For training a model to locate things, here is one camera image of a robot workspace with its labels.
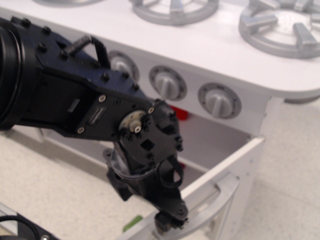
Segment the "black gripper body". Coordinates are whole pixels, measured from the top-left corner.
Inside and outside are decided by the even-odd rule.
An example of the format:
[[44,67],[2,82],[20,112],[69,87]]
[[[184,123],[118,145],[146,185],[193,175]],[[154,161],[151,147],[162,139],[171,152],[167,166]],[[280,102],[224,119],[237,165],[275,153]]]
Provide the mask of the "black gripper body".
[[115,149],[105,150],[104,157],[108,166],[107,178],[124,201],[137,195],[159,212],[170,215],[173,224],[185,224],[188,209],[179,190],[184,173],[174,156],[133,173]]

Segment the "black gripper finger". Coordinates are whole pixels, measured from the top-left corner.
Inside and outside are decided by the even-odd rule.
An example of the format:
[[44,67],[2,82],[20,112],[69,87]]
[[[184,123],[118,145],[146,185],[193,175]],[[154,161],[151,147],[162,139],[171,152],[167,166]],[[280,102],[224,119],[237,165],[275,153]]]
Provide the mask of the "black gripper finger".
[[158,232],[168,232],[174,227],[172,216],[162,211],[155,215],[154,222]]

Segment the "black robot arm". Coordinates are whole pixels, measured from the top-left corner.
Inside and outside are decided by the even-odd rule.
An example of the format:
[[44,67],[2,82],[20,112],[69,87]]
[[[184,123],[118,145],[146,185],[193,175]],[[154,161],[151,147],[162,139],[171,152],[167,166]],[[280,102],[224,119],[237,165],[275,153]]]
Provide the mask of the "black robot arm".
[[107,177],[123,200],[158,209],[159,233],[182,228],[183,149],[175,111],[151,99],[127,72],[114,71],[92,36],[69,42],[28,19],[0,21],[0,128],[51,129],[64,137],[112,142]]

